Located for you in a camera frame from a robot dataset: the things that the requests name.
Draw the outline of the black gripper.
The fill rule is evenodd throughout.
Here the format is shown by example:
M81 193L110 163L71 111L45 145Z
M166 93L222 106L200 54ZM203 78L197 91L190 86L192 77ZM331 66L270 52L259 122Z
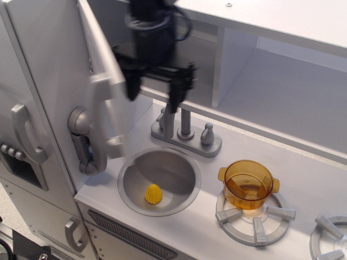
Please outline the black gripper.
M184 66L175 58L176 43L183 38L176 37L174 25L135 29L132 36L133 42L112 46L126 80L127 97L136 99L143 77L167 82L170 113L176 113L192 88L196 69L194 63Z

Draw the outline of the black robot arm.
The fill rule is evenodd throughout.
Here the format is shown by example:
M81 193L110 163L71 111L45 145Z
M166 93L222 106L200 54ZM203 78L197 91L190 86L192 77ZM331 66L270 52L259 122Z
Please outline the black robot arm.
M143 77L162 80L169 83L169 111L175 113L194 79L194 63L185 66L176 48L190 36L191 19L174 1L130 1L124 21L132 33L133 46L124 49L114 45L112 51L126 80L127 97L137 97Z

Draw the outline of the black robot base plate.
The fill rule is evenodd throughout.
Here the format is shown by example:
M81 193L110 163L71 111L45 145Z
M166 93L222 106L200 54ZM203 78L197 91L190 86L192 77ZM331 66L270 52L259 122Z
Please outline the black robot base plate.
M1 259L56 259L50 247L39 246L2 223L1 218Z

